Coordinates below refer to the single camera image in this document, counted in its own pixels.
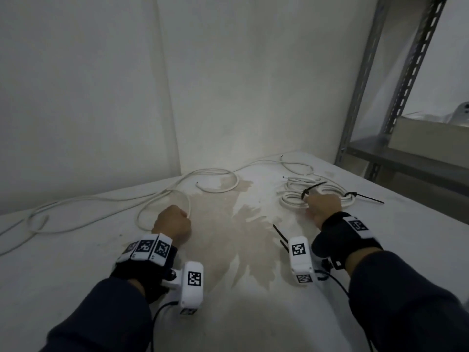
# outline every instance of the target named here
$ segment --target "metal shelf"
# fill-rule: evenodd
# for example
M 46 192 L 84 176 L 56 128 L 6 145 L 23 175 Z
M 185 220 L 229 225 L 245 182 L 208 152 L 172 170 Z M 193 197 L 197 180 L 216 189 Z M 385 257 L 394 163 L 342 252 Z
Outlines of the metal shelf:
M 353 141 L 347 153 L 469 196 L 469 169 L 388 148 L 390 135 Z

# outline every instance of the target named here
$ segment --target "sleeve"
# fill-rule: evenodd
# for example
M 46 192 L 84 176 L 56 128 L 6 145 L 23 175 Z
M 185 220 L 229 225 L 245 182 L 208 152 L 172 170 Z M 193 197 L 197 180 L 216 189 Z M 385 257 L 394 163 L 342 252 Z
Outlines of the sleeve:
M 380 352 L 469 351 L 469 314 L 458 299 L 394 253 L 365 257 L 351 276 L 349 296 Z
M 49 332 L 41 352 L 144 352 L 151 326 L 145 297 L 126 280 L 107 278 Z

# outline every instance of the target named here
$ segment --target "hand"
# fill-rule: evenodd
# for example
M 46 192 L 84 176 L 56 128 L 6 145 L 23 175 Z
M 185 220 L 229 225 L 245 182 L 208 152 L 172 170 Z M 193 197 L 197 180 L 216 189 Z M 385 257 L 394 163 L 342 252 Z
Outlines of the hand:
M 311 217 L 318 229 L 333 214 L 342 211 L 341 200 L 334 194 L 311 194 L 305 198 L 308 208 L 307 216 Z
M 152 233 L 162 233 L 173 239 L 173 246 L 179 247 L 189 238 L 191 220 L 187 213 L 176 205 L 171 205 L 159 213 L 153 225 Z

